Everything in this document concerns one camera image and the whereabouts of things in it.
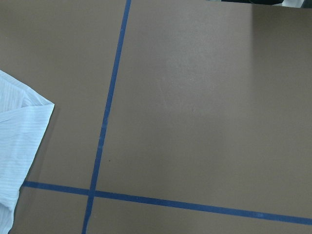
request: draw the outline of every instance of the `striped cloth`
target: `striped cloth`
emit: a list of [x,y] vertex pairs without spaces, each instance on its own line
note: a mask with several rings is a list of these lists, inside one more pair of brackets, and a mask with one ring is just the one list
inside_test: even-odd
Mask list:
[[19,189],[53,108],[53,103],[0,70],[0,234],[12,228]]

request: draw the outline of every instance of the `light blue cloth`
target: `light blue cloth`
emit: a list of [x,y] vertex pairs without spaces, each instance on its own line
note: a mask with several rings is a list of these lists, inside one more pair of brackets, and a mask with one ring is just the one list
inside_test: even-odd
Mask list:
[[19,189],[53,108],[53,103],[0,70],[0,234],[12,228]]

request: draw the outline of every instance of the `vertical blue line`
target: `vertical blue line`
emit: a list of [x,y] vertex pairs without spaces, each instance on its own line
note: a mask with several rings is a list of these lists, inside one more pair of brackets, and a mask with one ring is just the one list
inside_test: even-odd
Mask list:
[[119,39],[118,39],[118,45],[117,45],[117,51],[116,51],[115,61],[114,61],[114,66],[113,66],[113,71],[112,71],[111,83],[109,85],[109,90],[108,90],[108,95],[107,95],[107,100],[106,100],[106,106],[105,106],[105,111],[104,111],[104,117],[103,117],[103,122],[102,122],[102,128],[101,128],[101,132],[100,132],[100,136],[99,136],[99,140],[98,140],[97,154],[96,154],[96,159],[94,162],[91,185],[90,185],[90,190],[89,190],[89,194],[88,194],[87,207],[86,207],[86,212],[84,215],[82,234],[87,233],[88,223],[89,223],[89,219],[90,219],[90,215],[91,215],[91,211],[92,211],[93,200],[94,200],[95,190],[96,190],[97,180],[98,180],[98,171],[99,171],[99,167],[100,167],[100,163],[101,163],[103,145],[104,145],[104,140],[105,140],[106,130],[107,130],[108,117],[109,117],[109,113],[111,111],[111,106],[112,106],[115,83],[116,83],[118,67],[119,67],[119,60],[120,60],[120,56],[121,56],[123,39],[124,39],[125,32],[126,32],[126,26],[127,26],[127,20],[128,20],[129,10],[130,10],[130,4],[131,4],[131,0],[127,0],[126,5],[125,5],[125,10],[123,13],[123,18],[122,18],[122,23],[121,23],[121,28],[120,28],[120,34],[119,34]]

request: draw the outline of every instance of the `blue line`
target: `blue line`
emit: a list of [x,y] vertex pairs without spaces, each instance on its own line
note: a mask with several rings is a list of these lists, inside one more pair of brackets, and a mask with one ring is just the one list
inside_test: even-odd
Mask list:
[[32,181],[24,181],[22,186],[36,188],[36,189],[46,189],[46,190],[58,191],[58,192],[64,192],[64,193],[70,193],[70,194],[79,194],[79,195],[88,195],[89,193],[88,189],[79,189],[79,188],[60,186],[60,185],[54,185],[54,184],[38,183],[38,182],[32,182]]
[[180,201],[162,200],[162,199],[149,198],[149,197],[143,197],[143,196],[115,194],[115,193],[101,192],[101,191],[96,191],[95,196],[102,197],[102,198],[115,199],[115,200],[122,200],[122,201],[152,204],[152,205],[158,205],[158,206],[175,207],[175,208],[194,210],[194,211],[211,212],[211,213],[217,213],[217,214],[223,214],[223,215],[234,215],[234,216],[241,216],[241,217],[248,217],[248,218],[258,218],[258,219],[266,219],[266,220],[272,220],[272,221],[312,225],[311,218],[302,218],[302,217],[287,216],[287,215],[280,215],[280,214],[269,214],[269,213],[261,213],[261,212],[254,212],[254,211],[245,211],[245,210],[224,208],[224,207],[218,207],[218,206],[207,206],[207,205],[193,204],[193,203],[180,202]]
[[117,51],[116,51],[116,56],[115,56],[115,61],[114,61],[114,66],[113,66],[113,71],[112,71],[111,83],[109,85],[106,106],[105,106],[105,111],[104,111],[104,117],[103,117],[103,122],[102,122],[102,128],[101,128],[101,132],[100,132],[100,136],[98,140],[97,154],[96,154],[96,159],[94,162],[94,168],[93,168],[93,173],[92,173],[87,207],[86,207],[86,212],[85,212],[83,226],[82,226],[82,234],[86,234],[87,232],[88,223],[89,223],[89,219],[90,219],[90,215],[92,211],[93,200],[94,200],[95,190],[96,190],[97,180],[98,180],[98,171],[99,171],[99,167],[101,163],[103,145],[104,145],[106,130],[107,130],[108,117],[109,117],[109,113],[111,110],[111,105],[112,105],[112,100],[113,100],[113,95],[114,95],[115,83],[116,83],[118,67],[119,67],[119,60],[121,56],[123,39],[124,39],[125,32],[126,32],[130,4],[131,4],[131,0],[127,0],[126,5],[125,5],[125,10],[123,13],[120,34],[119,34],[119,39],[118,39],[118,45],[117,45]]

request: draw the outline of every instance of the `horizontal blue line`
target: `horizontal blue line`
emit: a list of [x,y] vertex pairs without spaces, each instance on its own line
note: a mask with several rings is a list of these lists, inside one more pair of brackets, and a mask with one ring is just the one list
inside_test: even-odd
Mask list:
[[224,208],[224,207],[218,207],[218,206],[199,205],[199,204],[193,204],[193,203],[187,203],[187,202],[162,200],[162,199],[143,197],[143,196],[115,194],[115,193],[101,192],[101,191],[96,191],[95,196],[102,197],[102,198],[115,199],[115,200],[158,205],[158,206],[175,207],[175,208],[194,210],[194,211],[211,212],[211,213],[217,213],[217,214],[223,214],[223,215],[235,215],[235,216],[248,217],[248,218],[258,218],[258,219],[266,219],[266,220],[272,220],[272,221],[312,225],[312,219],[310,218],[302,218],[302,217],[287,216],[287,215],[280,215],[280,214],[260,213],[260,212],[245,211],[245,210]]
[[[38,182],[32,182],[32,181],[24,181],[23,186],[37,188],[37,189],[64,192],[64,193],[78,194],[78,195],[88,195],[89,193],[88,189],[79,189],[79,188],[60,186],[60,185],[54,185],[54,184],[46,184],[46,183],[38,183]],[[303,217],[288,216],[288,215],[281,215],[281,214],[261,213],[261,212],[255,212],[255,211],[238,210],[238,209],[224,208],[224,207],[218,207],[218,206],[200,205],[200,204],[194,204],[194,203],[163,200],[163,199],[150,198],[150,197],[144,197],[144,196],[133,196],[133,195],[126,195],[126,194],[116,194],[116,193],[110,193],[110,192],[95,191],[95,197],[151,204],[151,205],[157,205],[157,206],[167,206],[167,207],[181,208],[181,209],[187,209],[187,210],[193,210],[193,211],[203,211],[203,212],[217,213],[217,214],[223,214],[223,215],[234,215],[234,216],[241,216],[241,217],[247,217],[247,218],[258,218],[258,219],[266,219],[266,220],[271,220],[271,221],[312,225],[311,218],[303,218]]]
[[73,187],[67,187],[67,186],[61,186],[61,185],[55,185],[55,184],[38,183],[38,182],[32,182],[32,181],[24,181],[22,186],[36,188],[36,189],[58,191],[58,192],[64,192],[64,193],[70,193],[70,194],[79,194],[79,195],[88,195],[89,193],[88,189],[79,189],[79,188],[73,188]]

